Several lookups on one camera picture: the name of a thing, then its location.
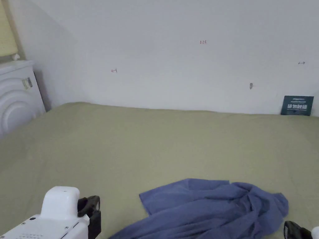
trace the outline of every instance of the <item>white wall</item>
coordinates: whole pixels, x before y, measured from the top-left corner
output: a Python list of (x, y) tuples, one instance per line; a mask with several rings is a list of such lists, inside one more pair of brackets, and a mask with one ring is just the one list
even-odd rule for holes
[(319, 116), (318, 0), (8, 1), (47, 108), (278, 114), (309, 95)]

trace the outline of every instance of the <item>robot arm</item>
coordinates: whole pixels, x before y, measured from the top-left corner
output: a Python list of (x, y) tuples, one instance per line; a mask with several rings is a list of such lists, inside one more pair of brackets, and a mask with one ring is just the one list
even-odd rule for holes
[(100, 197), (79, 198), (75, 187), (54, 187), (41, 214), (0, 236), (2, 239), (95, 239), (101, 233)]

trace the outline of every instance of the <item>white plastic casing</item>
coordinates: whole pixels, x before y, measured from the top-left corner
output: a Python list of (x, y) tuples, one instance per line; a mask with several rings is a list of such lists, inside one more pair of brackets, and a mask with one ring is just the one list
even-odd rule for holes
[(90, 219), (87, 215), (77, 216), (79, 196), (75, 187), (50, 189), (44, 197), (40, 215), (25, 220), (0, 238), (87, 239)]

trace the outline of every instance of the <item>dark green card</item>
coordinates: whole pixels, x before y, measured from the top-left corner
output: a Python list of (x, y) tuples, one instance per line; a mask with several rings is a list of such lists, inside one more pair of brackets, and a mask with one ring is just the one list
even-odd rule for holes
[(282, 104), (282, 115), (307, 115), (310, 116), (313, 96), (289, 96), (284, 97)]

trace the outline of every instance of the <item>black clamp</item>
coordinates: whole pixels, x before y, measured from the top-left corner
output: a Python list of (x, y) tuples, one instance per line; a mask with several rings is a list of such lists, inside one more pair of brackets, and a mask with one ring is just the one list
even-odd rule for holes
[(100, 197), (90, 196), (78, 200), (78, 217), (90, 218), (88, 239), (95, 239), (101, 233)]

